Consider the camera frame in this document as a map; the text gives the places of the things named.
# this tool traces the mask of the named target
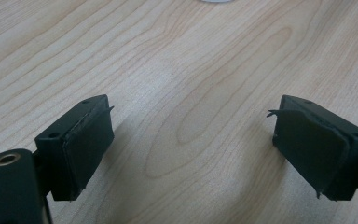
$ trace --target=black plastic part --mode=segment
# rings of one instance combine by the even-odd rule
[[[51,223],[29,150],[0,153],[0,223]]]
[[[358,188],[358,127],[315,103],[284,95],[273,144],[330,200],[350,200]]]
[[[36,137],[41,188],[55,201],[75,200],[91,179],[114,138],[111,109],[106,95],[89,98]]]

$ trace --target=wooden table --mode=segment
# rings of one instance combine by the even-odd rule
[[[358,223],[266,119],[290,94],[358,125],[358,1],[0,0],[0,152],[98,94],[117,137],[55,223]]]

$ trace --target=wood grain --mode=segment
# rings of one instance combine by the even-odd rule
[[[358,1],[0,0],[0,152],[104,93],[117,137],[55,223],[358,223],[266,119],[291,94],[358,125]]]

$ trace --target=black clamp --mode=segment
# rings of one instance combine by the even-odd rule
[[[76,200],[114,139],[106,95],[75,105],[39,134],[37,151],[0,153],[0,223],[52,223],[46,195]]]
[[[358,189],[358,127],[314,102],[284,95],[273,145],[315,188],[318,197],[348,201]]]

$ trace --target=light wood surface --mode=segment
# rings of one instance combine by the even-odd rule
[[[98,94],[117,137],[55,223],[358,223],[266,119],[290,94],[358,125],[358,1],[0,0],[0,152]]]

